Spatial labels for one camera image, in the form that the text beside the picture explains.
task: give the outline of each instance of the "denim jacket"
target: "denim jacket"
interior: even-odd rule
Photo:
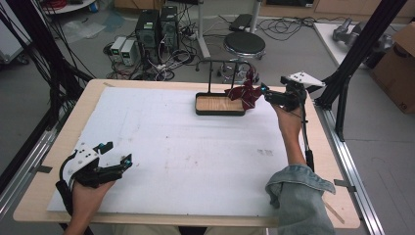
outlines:
[[[308,166],[288,165],[272,175],[265,190],[277,209],[279,235],[335,234],[321,198],[324,191],[335,194],[335,187]]]

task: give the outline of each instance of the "cardboard box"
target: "cardboard box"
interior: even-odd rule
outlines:
[[[395,44],[371,75],[404,113],[415,114],[415,23],[392,38]]]
[[[115,0],[116,8],[142,10],[142,9],[161,9],[164,0]]]

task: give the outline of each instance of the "black metal frame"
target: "black metal frame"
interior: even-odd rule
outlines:
[[[382,36],[400,9],[407,0],[383,0],[373,13],[367,25],[350,48],[345,59],[338,69],[323,81],[327,87],[323,94],[315,100],[315,105],[324,110],[331,110],[332,104],[339,96],[339,105],[336,117],[336,133],[342,141],[344,138],[344,125],[346,114],[346,99],[348,84],[359,65],[369,55],[371,48]],[[318,90],[320,87],[310,86],[308,92]]]

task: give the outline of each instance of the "stool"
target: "stool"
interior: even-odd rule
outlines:
[[[245,31],[236,31],[228,34],[223,41],[223,46],[226,51],[231,53],[232,55],[238,57],[238,59],[234,59],[231,61],[239,61],[243,62],[245,58],[257,58],[262,59],[262,56],[265,54],[265,42],[259,36]],[[227,67],[225,63],[220,67],[217,72],[218,76],[223,76],[223,82],[232,78],[233,69]],[[236,74],[242,78],[241,81],[238,83],[243,82],[245,78],[246,70],[244,70],[243,66],[237,66]],[[254,76],[254,82],[259,81],[259,74],[256,73]]]

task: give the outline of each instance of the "power supply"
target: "power supply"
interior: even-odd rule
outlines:
[[[137,47],[134,39],[127,39],[121,49],[121,56],[126,66],[134,66],[138,58]]]
[[[120,36],[116,39],[113,46],[111,46],[111,54],[113,54],[113,60],[115,62],[122,62],[120,51],[126,39],[126,37]]]
[[[178,44],[178,21],[177,7],[164,6],[161,8],[161,32],[164,40],[164,47],[170,49],[171,52],[179,49]]]

